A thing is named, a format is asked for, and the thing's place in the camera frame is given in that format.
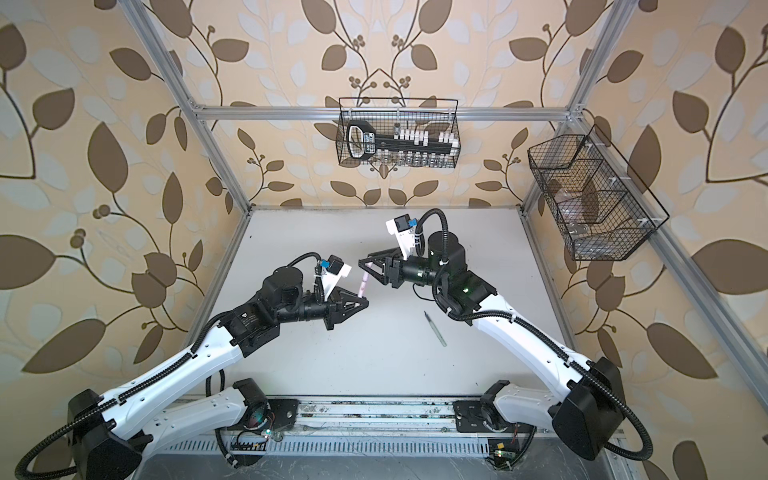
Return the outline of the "pink fountain pen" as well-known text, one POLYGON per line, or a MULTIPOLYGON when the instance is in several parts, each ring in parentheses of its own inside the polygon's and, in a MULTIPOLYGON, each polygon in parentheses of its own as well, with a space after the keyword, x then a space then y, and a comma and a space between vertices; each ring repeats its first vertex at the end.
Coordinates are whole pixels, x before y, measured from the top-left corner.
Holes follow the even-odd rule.
POLYGON ((360 286, 359 286, 359 289, 358 289, 358 294, 357 294, 357 296, 360 297, 360 298, 365 296, 365 291, 366 291, 368 282, 370 280, 370 270, 371 270, 371 267, 372 267, 372 263, 371 262, 366 263, 362 267, 363 275, 362 275, 361 283, 360 283, 360 286))

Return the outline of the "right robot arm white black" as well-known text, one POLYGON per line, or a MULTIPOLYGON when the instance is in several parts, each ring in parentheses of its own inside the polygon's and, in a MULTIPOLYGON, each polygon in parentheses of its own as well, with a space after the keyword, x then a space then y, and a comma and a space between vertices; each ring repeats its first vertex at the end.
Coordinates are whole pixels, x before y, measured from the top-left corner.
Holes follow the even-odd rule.
POLYGON ((634 461, 652 456, 651 435, 626 404, 617 366, 555 340, 471 271, 442 210, 430 209, 419 219, 401 215, 386 227, 397 246, 359 260, 363 271, 394 289, 404 283, 430 288, 442 313, 499 342, 544 384, 544 390, 534 391, 500 380, 489 388, 481 398, 488 429, 512 423, 550 429, 586 460, 603 450, 634 461))

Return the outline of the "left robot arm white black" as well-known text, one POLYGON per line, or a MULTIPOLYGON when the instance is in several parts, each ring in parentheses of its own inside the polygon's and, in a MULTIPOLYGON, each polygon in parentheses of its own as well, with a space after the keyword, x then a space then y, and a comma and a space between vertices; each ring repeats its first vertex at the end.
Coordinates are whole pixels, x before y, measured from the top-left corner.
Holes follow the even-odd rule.
POLYGON ((192 387, 276 339, 284 323, 320 320, 333 329, 369 305, 339 286, 351 271, 332 255, 310 253, 314 287, 303 288, 296 262, 277 268, 245 303, 207 321, 194 342, 136 379, 99 395, 87 389, 69 403, 68 423, 18 462, 18 479, 127 479, 167 444, 229 427, 265 403, 252 380, 190 404, 172 404, 192 387))

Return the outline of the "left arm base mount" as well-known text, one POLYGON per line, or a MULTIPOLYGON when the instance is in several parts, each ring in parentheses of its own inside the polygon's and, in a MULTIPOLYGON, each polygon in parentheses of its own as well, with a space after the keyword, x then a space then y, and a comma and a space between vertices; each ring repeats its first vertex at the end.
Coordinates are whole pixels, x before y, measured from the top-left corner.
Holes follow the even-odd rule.
POLYGON ((298 419, 300 401, 295 398, 268 398, 247 405, 243 416, 231 426, 236 431, 290 430, 298 419))

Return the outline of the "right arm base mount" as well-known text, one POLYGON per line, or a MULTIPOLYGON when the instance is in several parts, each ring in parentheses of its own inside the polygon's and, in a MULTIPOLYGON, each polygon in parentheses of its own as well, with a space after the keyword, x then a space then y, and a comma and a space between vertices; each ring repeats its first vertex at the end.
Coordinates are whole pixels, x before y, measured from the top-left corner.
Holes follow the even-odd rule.
POLYGON ((512 436, 515 433, 530 433, 533 426, 525 423, 510 423, 489 402, 480 400, 459 400, 453 403, 456 429, 460 433, 496 433, 512 436))

